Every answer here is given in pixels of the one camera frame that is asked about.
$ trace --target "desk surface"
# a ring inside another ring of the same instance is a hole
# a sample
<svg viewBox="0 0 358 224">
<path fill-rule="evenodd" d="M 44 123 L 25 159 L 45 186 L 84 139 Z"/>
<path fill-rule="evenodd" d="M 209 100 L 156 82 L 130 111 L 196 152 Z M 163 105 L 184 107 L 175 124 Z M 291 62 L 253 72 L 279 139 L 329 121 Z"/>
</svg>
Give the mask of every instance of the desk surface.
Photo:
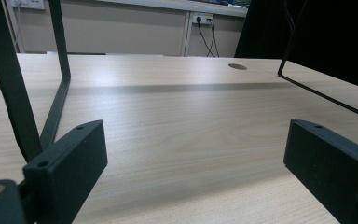
<svg viewBox="0 0 358 224">
<path fill-rule="evenodd" d="M 39 132 L 57 55 L 19 55 Z M 284 167 L 290 119 L 358 143 L 358 115 L 277 77 L 280 61 L 70 55 L 58 138 L 103 119 L 109 164 L 75 223 L 337 223 Z M 239 63 L 247 70 L 236 70 Z M 358 90 L 289 64 L 358 106 Z M 0 93 L 0 179 L 23 180 Z"/>
</svg>

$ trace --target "black cable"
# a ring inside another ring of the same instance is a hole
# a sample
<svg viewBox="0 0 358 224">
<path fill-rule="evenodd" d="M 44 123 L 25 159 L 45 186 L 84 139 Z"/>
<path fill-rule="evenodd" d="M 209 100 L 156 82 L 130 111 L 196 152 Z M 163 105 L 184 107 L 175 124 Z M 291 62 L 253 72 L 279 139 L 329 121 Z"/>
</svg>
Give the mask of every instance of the black cable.
<svg viewBox="0 0 358 224">
<path fill-rule="evenodd" d="M 219 50 L 217 50 L 216 37 L 214 37 L 214 21 L 213 20 L 211 20 L 211 28 L 212 28 L 212 34 L 213 34 L 214 48 L 216 49 L 217 57 L 220 58 Z"/>
<path fill-rule="evenodd" d="M 211 19 L 208 19 L 208 21 L 211 23 L 212 41 L 211 41 L 211 46 L 209 47 L 210 51 L 208 52 L 207 57 L 209 57 L 209 54 L 212 53 L 213 42 L 214 42 L 214 34 L 213 34 L 212 20 L 211 20 Z"/>
<path fill-rule="evenodd" d="M 290 15 L 289 9 L 287 9 L 287 0 L 283 1 L 284 15 L 286 16 L 287 23 L 290 28 L 290 33 L 292 34 L 295 30 L 295 22 L 293 21 L 292 16 Z"/>
<path fill-rule="evenodd" d="M 206 40 L 205 40 L 205 38 L 204 38 L 204 36 L 203 36 L 203 34 L 202 34 L 202 31 L 201 31 L 201 28 L 200 28 L 200 22 L 198 22 L 198 25 L 199 25 L 200 34 L 201 34 L 201 36 L 202 36 L 202 39 L 203 39 L 203 41 L 204 41 L 204 44 L 205 44 L 206 49 L 208 50 L 208 55 L 209 55 L 209 52 L 211 52 L 211 49 L 208 47 L 208 44 L 206 43 Z"/>
</svg>

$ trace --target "black curtain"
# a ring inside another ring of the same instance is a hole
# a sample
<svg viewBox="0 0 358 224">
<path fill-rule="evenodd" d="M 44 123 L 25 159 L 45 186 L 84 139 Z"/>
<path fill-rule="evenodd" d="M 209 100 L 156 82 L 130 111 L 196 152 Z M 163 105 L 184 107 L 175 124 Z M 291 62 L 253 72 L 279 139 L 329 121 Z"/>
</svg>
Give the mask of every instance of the black curtain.
<svg viewBox="0 0 358 224">
<path fill-rule="evenodd" d="M 305 0 L 287 2 L 296 22 Z M 249 6 L 236 58 L 281 59 L 291 31 L 284 11 L 284 0 L 253 0 Z"/>
</svg>

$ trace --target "wall socket panel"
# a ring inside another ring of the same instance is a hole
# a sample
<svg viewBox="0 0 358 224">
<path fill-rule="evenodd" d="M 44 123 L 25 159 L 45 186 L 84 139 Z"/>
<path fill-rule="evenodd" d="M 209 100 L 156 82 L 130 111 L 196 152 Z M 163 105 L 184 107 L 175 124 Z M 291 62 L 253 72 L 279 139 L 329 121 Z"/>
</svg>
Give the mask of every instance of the wall socket panel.
<svg viewBox="0 0 358 224">
<path fill-rule="evenodd" d="M 43 0 L 10 0 L 10 5 L 17 7 L 20 4 L 20 7 L 24 8 L 34 8 L 34 9 L 45 9 L 45 3 Z"/>
<path fill-rule="evenodd" d="M 193 23 L 198 23 L 197 17 L 201 17 L 201 24 L 211 24 L 208 20 L 213 20 L 213 14 L 211 13 L 194 12 Z"/>
</svg>

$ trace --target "power cord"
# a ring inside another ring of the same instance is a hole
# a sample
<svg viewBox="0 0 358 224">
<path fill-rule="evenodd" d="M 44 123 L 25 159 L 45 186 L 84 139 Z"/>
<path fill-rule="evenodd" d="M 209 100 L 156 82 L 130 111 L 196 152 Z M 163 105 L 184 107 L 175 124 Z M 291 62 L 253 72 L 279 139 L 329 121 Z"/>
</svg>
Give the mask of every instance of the power cord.
<svg viewBox="0 0 358 224">
<path fill-rule="evenodd" d="M 201 17 L 197 17 L 197 24 L 199 25 L 199 31 L 200 31 L 200 34 L 201 34 L 202 39 L 203 39 L 203 41 L 204 41 L 205 47 L 206 47 L 206 49 L 208 50 L 208 56 L 209 56 L 209 54 L 211 53 L 212 56 L 214 57 L 214 54 L 212 53 L 212 50 L 208 47 L 208 44 L 206 43 L 205 37 L 203 36 L 202 31 L 201 31 L 201 28 L 200 28 Z"/>
<path fill-rule="evenodd" d="M 211 23 L 211 30 L 212 30 L 212 36 L 213 36 L 210 50 L 212 50 L 213 43 L 214 43 L 214 48 L 216 49 L 217 57 L 220 58 L 219 50 L 217 50 L 216 37 L 214 36 L 214 21 L 212 19 L 208 19 L 208 21 Z"/>
</svg>

